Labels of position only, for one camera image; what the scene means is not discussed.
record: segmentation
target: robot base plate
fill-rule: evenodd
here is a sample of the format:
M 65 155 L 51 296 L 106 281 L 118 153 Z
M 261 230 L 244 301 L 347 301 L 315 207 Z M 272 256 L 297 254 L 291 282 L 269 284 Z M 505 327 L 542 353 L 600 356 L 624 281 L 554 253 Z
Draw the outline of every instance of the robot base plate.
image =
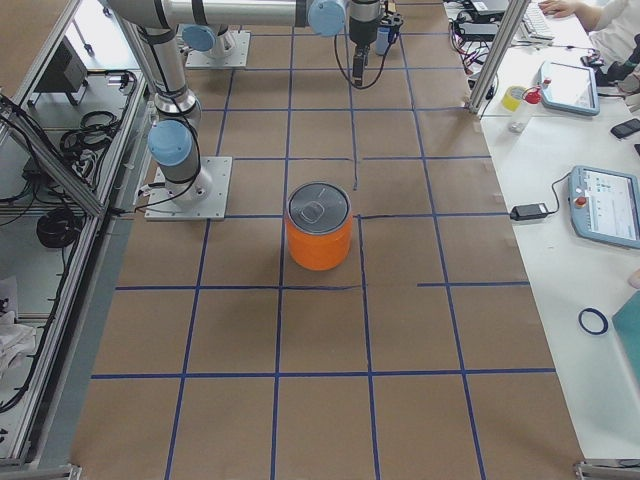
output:
M 236 40 L 233 53 L 224 58 L 211 58 L 202 52 L 193 51 L 187 57 L 185 67 L 189 70 L 218 70 L 224 68 L 244 68 L 249 57 L 251 33 L 246 31 L 232 32 Z
M 152 221 L 184 221 L 184 220 L 224 220 L 231 180 L 231 157 L 202 157 L 202 167 L 213 178 L 211 193 L 201 202 L 195 203 L 189 209 L 183 208 L 173 201 L 168 201 L 149 207 L 144 216 Z M 164 175 L 158 168 L 154 182 L 164 182 Z M 151 191 L 149 203 L 161 202 L 169 198 L 164 188 Z

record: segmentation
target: teal object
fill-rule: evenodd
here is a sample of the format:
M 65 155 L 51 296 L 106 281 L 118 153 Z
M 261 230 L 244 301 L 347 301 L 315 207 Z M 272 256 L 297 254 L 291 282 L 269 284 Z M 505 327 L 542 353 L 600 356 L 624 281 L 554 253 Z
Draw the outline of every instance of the teal object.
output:
M 636 292 L 613 316 L 613 325 L 640 381 L 640 292 Z
M 188 25 L 182 30 L 182 40 L 198 52 L 208 52 L 216 44 L 216 36 L 209 27 Z
M 342 32 L 346 18 L 345 0 L 314 0 L 307 22 L 321 37 L 333 37 Z
M 193 148 L 193 136 L 176 120 L 163 120 L 149 132 L 149 150 L 160 165 L 175 167 L 184 162 Z

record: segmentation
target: electronic equipment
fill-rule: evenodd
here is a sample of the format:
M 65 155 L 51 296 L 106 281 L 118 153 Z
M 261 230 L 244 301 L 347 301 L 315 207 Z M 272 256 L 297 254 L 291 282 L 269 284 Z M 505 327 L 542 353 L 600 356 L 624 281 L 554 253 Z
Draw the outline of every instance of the electronic equipment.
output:
M 509 0 L 462 0 L 462 7 L 473 23 L 492 23 L 502 19 Z
M 524 41 L 550 45 L 555 35 L 537 3 L 531 2 L 522 17 L 520 35 Z
M 36 85 L 35 92 L 75 93 L 80 90 L 86 78 L 87 68 L 69 39 L 63 37 L 42 78 Z
M 640 119 L 638 118 L 632 118 L 611 128 L 611 133 L 616 138 L 627 138 L 638 131 L 640 131 Z
M 640 248 L 640 188 L 635 176 L 585 166 L 569 175 L 571 223 L 589 240 Z
M 598 50 L 594 50 L 593 53 L 589 55 L 583 55 L 580 57 L 580 62 L 582 62 L 585 67 L 596 69 L 604 67 L 604 59 L 600 56 L 600 52 Z
M 454 29 L 465 42 L 491 42 L 498 33 L 495 23 L 454 22 Z
M 542 103 L 549 108 L 579 115 L 597 115 L 600 102 L 596 79 L 589 67 L 546 61 L 538 71 Z

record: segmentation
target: pull tab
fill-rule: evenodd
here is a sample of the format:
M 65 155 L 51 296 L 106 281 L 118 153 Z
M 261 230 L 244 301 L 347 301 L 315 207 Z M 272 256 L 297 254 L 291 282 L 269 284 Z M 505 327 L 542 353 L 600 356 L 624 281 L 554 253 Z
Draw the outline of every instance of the pull tab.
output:
M 318 220 L 322 218 L 324 215 L 324 207 L 321 203 L 312 200 L 307 203 L 302 210 L 300 210 L 300 216 L 304 219 L 305 222 L 313 225 Z

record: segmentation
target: robotic arm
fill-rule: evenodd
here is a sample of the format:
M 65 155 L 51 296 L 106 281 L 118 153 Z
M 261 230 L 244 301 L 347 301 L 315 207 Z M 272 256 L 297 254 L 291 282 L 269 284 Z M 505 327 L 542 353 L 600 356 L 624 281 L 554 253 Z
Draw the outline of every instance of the robotic arm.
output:
M 136 26 L 140 41 L 131 42 L 137 58 L 145 59 L 145 74 L 155 88 L 154 104 L 160 122 L 151 130 L 149 150 L 165 178 L 169 199 L 182 211 L 193 210 L 214 190 L 214 174 L 207 165 L 215 158 L 200 157 L 197 128 L 201 108 L 189 89 L 176 41 L 179 24 L 212 26 L 280 25 L 311 28 L 321 36 L 344 29 L 348 0 L 108 0 L 111 9 Z M 362 84 L 369 46 L 376 41 L 383 7 L 380 0 L 351 0 L 350 39 L 355 43 L 353 77 Z M 228 175 L 225 175 L 228 186 Z M 202 217 L 200 212 L 191 218 Z

